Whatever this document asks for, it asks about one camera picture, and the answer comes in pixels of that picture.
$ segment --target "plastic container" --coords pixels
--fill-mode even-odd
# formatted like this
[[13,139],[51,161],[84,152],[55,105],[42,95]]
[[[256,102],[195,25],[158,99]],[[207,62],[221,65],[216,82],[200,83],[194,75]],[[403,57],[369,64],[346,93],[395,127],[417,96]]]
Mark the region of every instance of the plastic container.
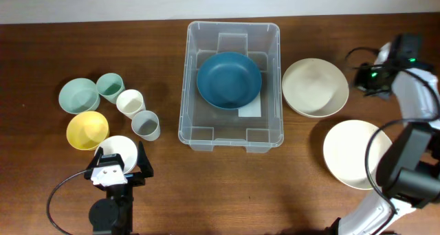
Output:
[[[207,58],[221,52],[244,54],[258,65],[263,80],[258,115],[243,117],[239,109],[219,109],[200,96],[197,72]],[[277,25],[192,22],[186,39],[180,141],[193,150],[204,151],[212,151],[215,146],[243,146],[249,153],[266,153],[280,146],[284,140],[280,67]]]

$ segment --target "white bowl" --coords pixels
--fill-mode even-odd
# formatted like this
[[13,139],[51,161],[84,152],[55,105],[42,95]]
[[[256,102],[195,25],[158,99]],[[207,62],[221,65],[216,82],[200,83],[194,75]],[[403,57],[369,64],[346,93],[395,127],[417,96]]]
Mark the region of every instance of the white bowl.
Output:
[[283,95],[288,105],[309,118],[338,112],[349,98],[349,84],[333,64],[315,58],[299,60],[283,76]]
[[[370,190],[366,178],[365,150],[370,137],[378,128],[369,122],[349,120],[336,124],[325,137],[324,160],[331,174],[339,181],[358,190]],[[381,131],[371,145],[368,164],[375,180],[379,160],[391,146],[391,140]]]
[[136,144],[128,137],[116,135],[105,139],[95,150],[95,154],[98,149],[102,147],[104,155],[110,155],[117,153],[121,155],[124,162],[124,174],[131,172],[138,162],[138,148]]

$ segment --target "wooden table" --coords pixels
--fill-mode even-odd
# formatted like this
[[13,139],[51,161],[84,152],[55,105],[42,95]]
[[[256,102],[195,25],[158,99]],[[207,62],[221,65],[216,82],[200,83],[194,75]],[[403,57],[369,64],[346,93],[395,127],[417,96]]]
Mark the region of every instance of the wooden table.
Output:
[[[284,72],[303,58],[321,58],[343,68],[357,46],[381,47],[400,32],[424,37],[421,59],[440,67],[440,14],[299,16],[227,21],[273,22],[281,30]],[[65,129],[73,118],[58,105],[72,78],[115,72],[127,88],[140,90],[159,115],[162,134],[145,143],[155,170],[134,190],[134,221],[141,234],[277,234],[322,229],[354,210],[365,191],[331,176],[322,158],[327,131],[361,119],[376,125],[400,116],[393,99],[363,98],[352,89],[336,115],[311,119],[284,103],[285,140],[265,154],[218,147],[195,152],[177,137],[190,21],[132,21],[0,25],[0,224],[2,234],[57,234],[45,216],[52,188],[84,169],[93,153],[73,149]],[[359,52],[350,65],[373,62]],[[130,120],[103,98],[98,108],[111,135],[139,140]],[[391,138],[400,128],[387,131]],[[88,212],[105,194],[82,177],[63,186],[52,215],[74,234],[90,234]],[[440,207],[429,205],[391,228],[403,234],[438,234]]]

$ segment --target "white wall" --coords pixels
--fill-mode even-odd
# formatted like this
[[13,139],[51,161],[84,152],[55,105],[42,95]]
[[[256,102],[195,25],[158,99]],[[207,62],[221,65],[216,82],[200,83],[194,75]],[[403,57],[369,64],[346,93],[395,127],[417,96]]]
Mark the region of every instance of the white wall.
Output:
[[437,11],[440,0],[0,0],[0,23]]

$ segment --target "cup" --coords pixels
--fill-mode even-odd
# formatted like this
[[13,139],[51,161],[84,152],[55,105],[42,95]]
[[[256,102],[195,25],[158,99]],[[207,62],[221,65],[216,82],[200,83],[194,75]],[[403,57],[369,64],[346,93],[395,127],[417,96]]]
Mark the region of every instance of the cup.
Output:
[[116,107],[122,114],[133,119],[136,113],[145,111],[144,97],[137,90],[123,91],[116,100]]
[[96,89],[102,97],[115,104],[119,94],[125,90],[125,86],[121,76],[110,73],[98,79]]
[[140,111],[131,121],[131,129],[147,141],[154,141],[160,135],[159,118],[152,111]]
[[124,162],[124,174],[131,172],[138,160],[138,148],[136,144],[128,137],[116,135],[105,139],[95,150],[95,154],[99,148],[103,149],[104,155],[117,153],[121,155]]
[[60,91],[58,102],[64,111],[79,114],[98,108],[100,98],[93,81],[86,78],[70,80]]
[[109,136],[109,123],[99,112],[82,112],[67,125],[66,136],[74,148],[93,150]]

